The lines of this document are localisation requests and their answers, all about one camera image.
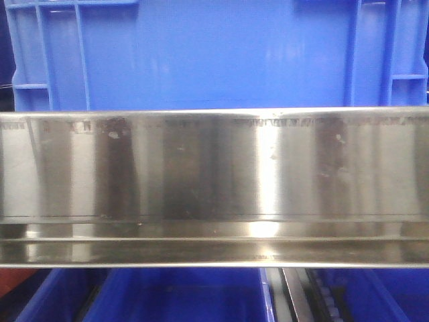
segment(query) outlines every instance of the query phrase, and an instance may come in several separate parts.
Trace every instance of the blue plastic crate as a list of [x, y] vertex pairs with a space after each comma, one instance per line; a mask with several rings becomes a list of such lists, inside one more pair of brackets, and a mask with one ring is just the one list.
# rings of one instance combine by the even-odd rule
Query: blue plastic crate
[[16, 109], [423, 105], [429, 0], [6, 0]]
[[107, 273], [107, 269], [52, 270], [15, 322], [75, 321]]
[[38, 270], [13, 290], [0, 298], [0, 321], [15, 322], [28, 301], [39, 289], [50, 270]]
[[345, 287], [355, 322], [429, 321], [429, 270], [319, 270], [328, 287]]
[[7, 27], [5, 3], [0, 0], [0, 90], [12, 83], [15, 70], [11, 38]]
[[256, 268], [113, 270], [84, 322], [274, 322]]

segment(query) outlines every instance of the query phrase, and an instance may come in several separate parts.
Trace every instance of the brushed steel surface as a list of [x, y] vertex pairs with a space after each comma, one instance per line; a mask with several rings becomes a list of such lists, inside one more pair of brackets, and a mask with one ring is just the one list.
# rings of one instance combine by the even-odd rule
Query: brushed steel surface
[[427, 107], [0, 113], [0, 169], [0, 266], [429, 266]]

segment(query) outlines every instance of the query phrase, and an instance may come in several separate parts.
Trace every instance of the stainless steel channel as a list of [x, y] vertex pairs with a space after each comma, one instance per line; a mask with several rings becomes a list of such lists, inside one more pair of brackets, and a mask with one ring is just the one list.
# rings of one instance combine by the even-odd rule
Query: stainless steel channel
[[429, 108], [0, 113], [1, 266], [429, 266]]

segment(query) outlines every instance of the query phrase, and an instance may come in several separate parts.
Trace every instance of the metal lip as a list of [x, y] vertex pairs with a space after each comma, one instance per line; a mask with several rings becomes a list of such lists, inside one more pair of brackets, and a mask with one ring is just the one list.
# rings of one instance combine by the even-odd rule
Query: metal lip
[[34, 118], [67, 118], [67, 117], [145, 117], [145, 116], [271, 116], [283, 115], [317, 115], [335, 116], [370, 116], [371, 115], [422, 115], [428, 116], [429, 107], [403, 106], [403, 107], [276, 107], [276, 108], [252, 108], [252, 109], [178, 109], [178, 110], [141, 110], [141, 111], [34, 111], [34, 112], [0, 112], [0, 118], [16, 119], [19, 117]]

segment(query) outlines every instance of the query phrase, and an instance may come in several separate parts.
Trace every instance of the blue plastic bin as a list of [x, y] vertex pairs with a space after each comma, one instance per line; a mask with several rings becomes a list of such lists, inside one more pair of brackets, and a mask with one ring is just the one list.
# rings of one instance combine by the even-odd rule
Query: blue plastic bin
[[15, 322], [75, 321], [107, 273], [106, 269], [52, 270]]
[[14, 70], [15, 63], [13, 62], [9, 28], [7, 27], [5, 3], [0, 0], [0, 91], [12, 84]]
[[319, 270], [328, 287], [345, 287], [355, 322], [429, 321], [429, 270]]
[[16, 109], [423, 105], [429, 0], [6, 0]]
[[0, 321], [15, 322], [28, 301], [39, 289], [50, 270], [38, 270], [33, 276], [0, 298]]
[[256, 268], [113, 270], [84, 322], [274, 322]]

